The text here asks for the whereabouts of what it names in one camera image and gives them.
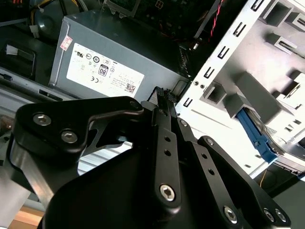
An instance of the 80 plus logo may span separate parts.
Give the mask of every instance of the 80 plus logo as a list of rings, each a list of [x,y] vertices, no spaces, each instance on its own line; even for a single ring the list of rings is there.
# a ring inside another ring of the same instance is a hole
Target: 80 plus logo
[[[109,68],[106,65],[101,64],[100,69],[99,69],[99,74],[102,76],[106,76],[108,69]]]

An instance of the barcode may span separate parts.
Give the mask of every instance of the barcode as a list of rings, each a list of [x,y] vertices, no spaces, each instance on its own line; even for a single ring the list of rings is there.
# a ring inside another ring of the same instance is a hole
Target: barcode
[[[126,91],[130,92],[132,94],[134,92],[134,90],[135,90],[135,86],[128,83],[126,86]]]

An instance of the black cable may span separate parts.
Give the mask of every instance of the black cable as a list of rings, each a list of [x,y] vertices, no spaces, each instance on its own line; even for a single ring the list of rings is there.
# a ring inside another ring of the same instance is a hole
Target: black cable
[[[63,15],[67,16],[68,15],[67,8],[66,8],[66,5],[65,5],[64,1],[63,0],[59,0],[59,3],[61,5],[61,11],[62,11]]]
[[[78,9],[80,12],[84,12],[85,10],[83,9],[83,7],[81,6],[80,2],[78,0],[75,0],[77,5],[78,5]]]

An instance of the wooden surface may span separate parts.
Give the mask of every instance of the wooden surface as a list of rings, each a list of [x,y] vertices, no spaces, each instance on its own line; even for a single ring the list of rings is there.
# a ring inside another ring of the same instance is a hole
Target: wooden surface
[[[44,212],[22,207],[15,216],[9,229],[35,229],[37,228]]]

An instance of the yellow wire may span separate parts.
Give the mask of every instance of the yellow wire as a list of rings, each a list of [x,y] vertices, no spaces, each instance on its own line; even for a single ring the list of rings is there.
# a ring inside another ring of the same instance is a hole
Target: yellow wire
[[[260,187],[262,187],[263,180],[264,180],[264,178],[265,178],[266,172],[267,172],[267,169],[265,170],[264,175],[263,175],[263,177],[262,177],[262,179],[261,179],[261,182],[260,182],[260,184],[259,184]]]
[[[78,7],[78,4],[75,0],[71,0],[77,7]]]
[[[47,3],[47,2],[49,2],[49,1],[51,1],[51,0],[43,0],[41,3],[39,3],[39,4],[37,5],[37,7],[41,6],[41,5],[44,4],[44,3]],[[36,10],[36,9],[33,9],[32,12],[30,13],[30,20],[31,20],[31,22],[32,22],[32,25],[34,24],[34,14],[35,14],[35,10]]]

